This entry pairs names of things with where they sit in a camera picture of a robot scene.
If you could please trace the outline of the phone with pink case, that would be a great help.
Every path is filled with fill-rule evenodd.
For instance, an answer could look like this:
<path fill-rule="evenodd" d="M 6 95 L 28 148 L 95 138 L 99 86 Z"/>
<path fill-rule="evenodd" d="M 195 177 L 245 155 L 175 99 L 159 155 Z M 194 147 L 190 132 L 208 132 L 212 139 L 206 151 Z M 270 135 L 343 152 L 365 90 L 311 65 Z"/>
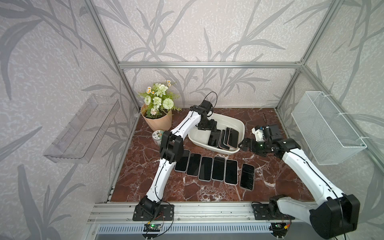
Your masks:
<path fill-rule="evenodd" d="M 200 164 L 201 164 L 201 154 L 191 153 L 189 164 L 187 167 L 187 175 L 197 177 L 199 174 Z"/>

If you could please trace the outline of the phone with light blue case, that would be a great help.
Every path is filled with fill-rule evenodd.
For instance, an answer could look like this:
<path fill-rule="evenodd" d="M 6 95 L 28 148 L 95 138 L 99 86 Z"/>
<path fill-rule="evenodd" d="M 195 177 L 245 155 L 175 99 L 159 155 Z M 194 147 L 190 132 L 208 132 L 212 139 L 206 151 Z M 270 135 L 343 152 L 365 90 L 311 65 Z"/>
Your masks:
<path fill-rule="evenodd" d="M 210 182 L 212 179 L 212 167 L 213 167 L 213 158 L 202 157 L 199 176 L 198 176 L 199 180 L 204 182 Z"/>

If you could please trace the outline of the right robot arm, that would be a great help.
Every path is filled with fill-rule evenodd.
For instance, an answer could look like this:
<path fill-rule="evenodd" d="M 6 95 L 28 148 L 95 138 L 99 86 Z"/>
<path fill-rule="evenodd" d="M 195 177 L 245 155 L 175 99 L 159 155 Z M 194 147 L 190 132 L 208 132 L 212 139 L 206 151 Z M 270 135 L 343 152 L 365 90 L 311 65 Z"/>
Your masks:
<path fill-rule="evenodd" d="M 309 160 L 301 146 L 293 139 L 284 139 L 277 125 L 252 129 L 254 139 L 245 138 L 238 148 L 265 157 L 274 154 L 287 164 L 311 192 L 315 203 L 294 200 L 286 195 L 271 197 L 270 216 L 277 219 L 290 216 L 313 227 L 323 239 L 331 239 L 357 229 L 360 201 L 346 195 L 327 179 Z"/>

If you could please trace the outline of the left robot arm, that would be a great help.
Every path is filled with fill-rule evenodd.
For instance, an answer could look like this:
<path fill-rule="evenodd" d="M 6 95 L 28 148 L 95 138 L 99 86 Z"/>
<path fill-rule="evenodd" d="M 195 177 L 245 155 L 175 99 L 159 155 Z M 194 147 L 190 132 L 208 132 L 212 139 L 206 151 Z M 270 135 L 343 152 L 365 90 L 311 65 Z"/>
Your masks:
<path fill-rule="evenodd" d="M 217 122 L 211 119 L 214 107 L 204 100 L 200 105 L 190 107 L 186 117 L 171 131 L 165 131 L 160 145 L 160 162 L 155 178 L 146 195 L 140 200 L 138 207 L 154 219 L 160 212 L 164 189 L 172 169 L 184 154 L 184 139 L 197 127 L 203 131 L 217 129 Z"/>

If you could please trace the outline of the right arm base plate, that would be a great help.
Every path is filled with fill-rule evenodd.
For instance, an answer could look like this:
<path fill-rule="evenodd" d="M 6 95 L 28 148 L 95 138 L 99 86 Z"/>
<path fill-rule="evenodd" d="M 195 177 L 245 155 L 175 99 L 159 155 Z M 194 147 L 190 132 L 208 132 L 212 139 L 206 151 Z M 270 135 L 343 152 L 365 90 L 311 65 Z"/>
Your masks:
<path fill-rule="evenodd" d="M 288 221 L 289 218 L 281 213 L 273 212 L 269 208 L 269 204 L 263 204 L 261 202 L 252 202 L 251 207 L 253 209 L 255 220 L 265 221 Z"/>

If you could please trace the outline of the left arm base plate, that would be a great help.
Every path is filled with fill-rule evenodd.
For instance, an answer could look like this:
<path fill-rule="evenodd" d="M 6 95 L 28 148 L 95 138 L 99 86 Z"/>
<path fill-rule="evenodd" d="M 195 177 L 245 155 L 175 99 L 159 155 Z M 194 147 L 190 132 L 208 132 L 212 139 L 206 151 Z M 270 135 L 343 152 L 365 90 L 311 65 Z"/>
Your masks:
<path fill-rule="evenodd" d="M 144 206 L 137 205 L 134 210 L 133 221 L 171 221 L 174 219 L 174 205 L 161 204 L 153 210 L 146 210 Z"/>

